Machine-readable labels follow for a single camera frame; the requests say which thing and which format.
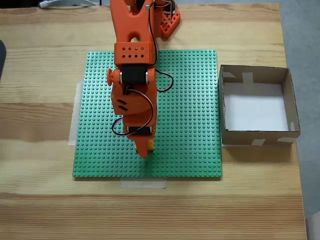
masking tape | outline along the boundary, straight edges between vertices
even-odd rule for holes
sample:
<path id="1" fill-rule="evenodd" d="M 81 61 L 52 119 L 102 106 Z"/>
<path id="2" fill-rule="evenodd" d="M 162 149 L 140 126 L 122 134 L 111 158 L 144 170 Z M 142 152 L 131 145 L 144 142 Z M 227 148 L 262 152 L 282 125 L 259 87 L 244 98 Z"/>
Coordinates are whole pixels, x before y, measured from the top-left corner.
<path id="1" fill-rule="evenodd" d="M 293 121 L 290 123 L 290 131 L 292 132 L 296 131 L 295 123 Z"/>
<path id="2" fill-rule="evenodd" d="M 251 146 L 262 146 L 265 142 L 265 139 L 254 139 L 251 143 Z"/>
<path id="3" fill-rule="evenodd" d="M 243 72 L 242 73 L 243 84 L 253 84 L 254 83 L 254 73 L 253 72 Z"/>
<path id="4" fill-rule="evenodd" d="M 68 145 L 70 146 L 75 146 L 77 143 L 83 84 L 84 84 L 83 81 L 80 81 L 76 84 L 73 112 L 72 112 L 72 119 L 71 119 L 70 133 L 69 133 L 69 141 L 68 141 Z"/>
<path id="5" fill-rule="evenodd" d="M 296 141 L 295 137 L 280 137 L 277 140 L 278 142 L 284 142 L 284 143 L 294 143 Z"/>
<path id="6" fill-rule="evenodd" d="M 164 189 L 166 185 L 166 178 L 122 177 L 120 180 L 120 188 Z"/>
<path id="7" fill-rule="evenodd" d="M 228 72 L 228 71 L 224 71 L 222 76 L 224 78 L 233 78 L 233 79 L 237 78 L 235 75 L 233 75 L 231 72 Z"/>

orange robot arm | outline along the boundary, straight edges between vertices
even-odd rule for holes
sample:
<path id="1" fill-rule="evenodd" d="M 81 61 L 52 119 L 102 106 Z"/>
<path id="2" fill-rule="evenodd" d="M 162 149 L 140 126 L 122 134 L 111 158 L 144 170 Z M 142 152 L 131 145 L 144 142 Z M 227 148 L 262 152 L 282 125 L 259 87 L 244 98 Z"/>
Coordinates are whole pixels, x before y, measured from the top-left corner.
<path id="1" fill-rule="evenodd" d="M 148 142 L 156 133 L 157 119 L 158 49 L 154 38 L 169 37 L 180 22 L 180 13 L 173 0 L 111 0 L 110 8 L 116 35 L 114 64 L 117 69 L 113 72 L 108 69 L 107 81 L 109 86 L 113 84 L 114 112 L 123 115 L 114 122 L 112 130 L 133 140 L 138 154 L 146 158 Z M 116 133 L 114 126 L 122 119 L 124 133 Z"/>

cardboard box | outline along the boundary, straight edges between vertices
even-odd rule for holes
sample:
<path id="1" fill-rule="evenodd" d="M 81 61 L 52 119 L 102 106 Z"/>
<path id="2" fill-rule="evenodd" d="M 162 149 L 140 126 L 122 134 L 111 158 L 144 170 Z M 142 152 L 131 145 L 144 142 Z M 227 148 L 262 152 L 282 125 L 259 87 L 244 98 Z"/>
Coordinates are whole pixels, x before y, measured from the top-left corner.
<path id="1" fill-rule="evenodd" d="M 218 88 L 223 145 L 291 145 L 300 135 L 288 68 L 222 65 Z"/>

green lego baseplate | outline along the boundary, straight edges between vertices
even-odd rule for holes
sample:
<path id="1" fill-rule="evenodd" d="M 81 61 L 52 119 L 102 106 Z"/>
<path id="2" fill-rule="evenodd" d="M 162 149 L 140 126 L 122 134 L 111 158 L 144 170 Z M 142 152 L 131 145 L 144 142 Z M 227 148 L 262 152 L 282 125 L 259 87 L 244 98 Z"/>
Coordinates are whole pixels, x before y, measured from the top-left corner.
<path id="1" fill-rule="evenodd" d="M 138 155 L 135 143 L 116 136 L 107 84 L 112 51 L 89 52 L 73 165 L 74 177 L 221 177 L 217 54 L 208 50 L 160 50 L 156 68 L 174 85 L 157 94 L 154 151 Z M 157 74 L 159 89 L 171 79 Z M 123 125 L 115 127 L 122 132 Z"/>

wooden table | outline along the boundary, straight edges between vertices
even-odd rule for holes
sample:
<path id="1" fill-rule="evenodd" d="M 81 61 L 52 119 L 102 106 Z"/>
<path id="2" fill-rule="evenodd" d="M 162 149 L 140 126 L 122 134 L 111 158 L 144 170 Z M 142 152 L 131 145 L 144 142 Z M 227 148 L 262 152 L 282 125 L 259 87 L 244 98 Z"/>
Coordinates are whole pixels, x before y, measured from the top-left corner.
<path id="1" fill-rule="evenodd" d="M 180 5 L 160 49 L 217 49 L 219 64 L 286 67 L 278 4 Z M 297 148 L 222 149 L 223 178 L 166 189 L 76 181 L 68 145 L 88 51 L 113 50 L 108 7 L 0 10 L 0 239 L 306 239 Z"/>

